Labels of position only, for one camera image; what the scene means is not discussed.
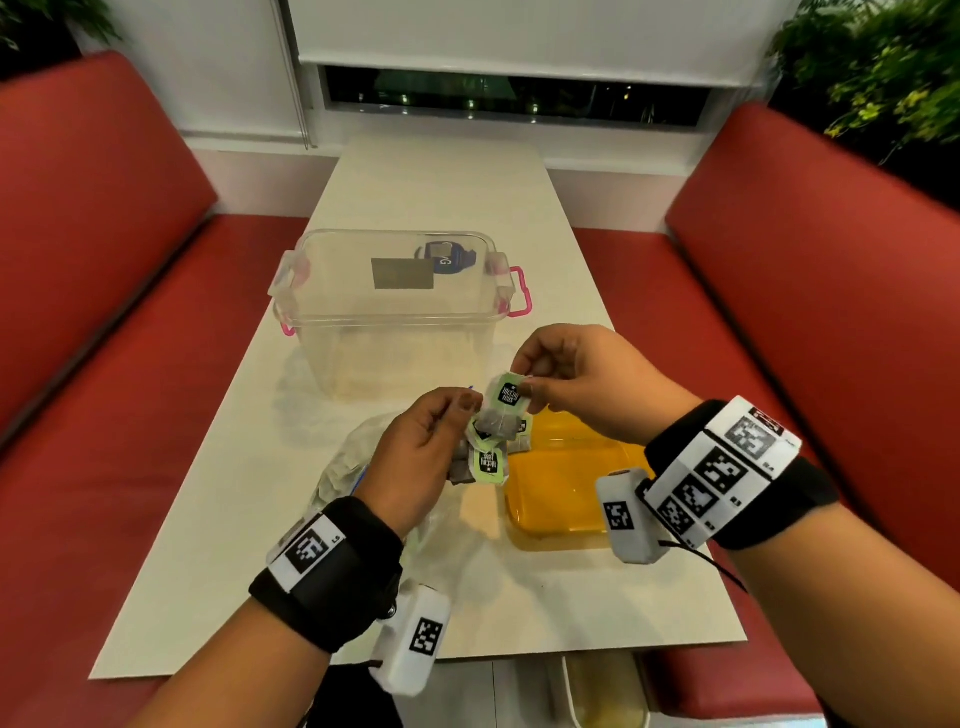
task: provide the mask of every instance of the hand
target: hand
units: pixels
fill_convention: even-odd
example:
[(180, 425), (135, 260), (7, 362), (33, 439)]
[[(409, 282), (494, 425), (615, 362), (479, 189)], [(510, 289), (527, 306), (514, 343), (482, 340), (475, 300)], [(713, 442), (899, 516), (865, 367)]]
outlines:
[(483, 396), (446, 387), (428, 392), (387, 427), (354, 495), (405, 539), (437, 504), (453, 450)]
[(516, 353), (513, 372), (530, 412), (567, 411), (601, 435), (646, 445), (700, 400), (661, 374), (618, 333), (601, 326), (538, 328)]

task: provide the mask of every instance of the fingernail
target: fingernail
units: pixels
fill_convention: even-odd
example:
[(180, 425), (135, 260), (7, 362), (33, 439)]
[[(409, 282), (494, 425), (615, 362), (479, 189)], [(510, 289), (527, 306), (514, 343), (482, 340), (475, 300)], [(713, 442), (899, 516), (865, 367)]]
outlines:
[(465, 412), (473, 412), (476, 410), (476, 398), (473, 395), (468, 395), (466, 393), (460, 395), (460, 408)]

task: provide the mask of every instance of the black wristband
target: black wristband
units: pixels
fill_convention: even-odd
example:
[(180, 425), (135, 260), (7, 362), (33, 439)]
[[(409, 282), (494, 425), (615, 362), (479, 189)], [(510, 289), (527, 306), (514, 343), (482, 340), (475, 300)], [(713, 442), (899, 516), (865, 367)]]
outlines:
[[(726, 405), (720, 400), (705, 401), (658, 435), (646, 449), (654, 473), (663, 473)], [(756, 546), (785, 531), (814, 508), (837, 500), (836, 488), (827, 474), (798, 456), (713, 540), (731, 551)]]
[(267, 568), (253, 580), (250, 595), (306, 640), (333, 654), (376, 619), (389, 616), (402, 574), (403, 542), (354, 497), (334, 500), (324, 516), (345, 539), (289, 593)]

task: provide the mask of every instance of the green leaves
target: green leaves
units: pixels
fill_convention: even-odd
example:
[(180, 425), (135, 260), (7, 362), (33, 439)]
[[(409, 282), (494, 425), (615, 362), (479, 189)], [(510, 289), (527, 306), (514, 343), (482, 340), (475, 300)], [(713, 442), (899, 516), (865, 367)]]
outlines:
[(11, 28), (23, 22), (24, 13), (31, 12), (51, 20), (70, 20), (103, 42), (120, 38), (105, 0), (0, 0), (0, 42), (16, 50)]
[(960, 0), (804, 0), (771, 55), (836, 110), (830, 136), (901, 130), (891, 149), (960, 138)]

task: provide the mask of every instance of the pink handle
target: pink handle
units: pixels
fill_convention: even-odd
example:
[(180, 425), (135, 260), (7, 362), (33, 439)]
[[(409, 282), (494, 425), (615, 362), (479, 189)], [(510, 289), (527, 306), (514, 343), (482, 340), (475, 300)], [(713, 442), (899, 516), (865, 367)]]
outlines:
[(510, 269), (510, 272), (516, 273), (516, 277), (520, 279), (520, 290), (523, 291), (523, 300), (526, 302), (526, 307), (522, 311), (511, 311), (507, 314), (508, 318), (515, 319), (518, 316), (526, 316), (533, 311), (534, 300), (530, 298), (530, 289), (527, 288), (527, 277), (523, 275), (523, 269), (515, 265)]

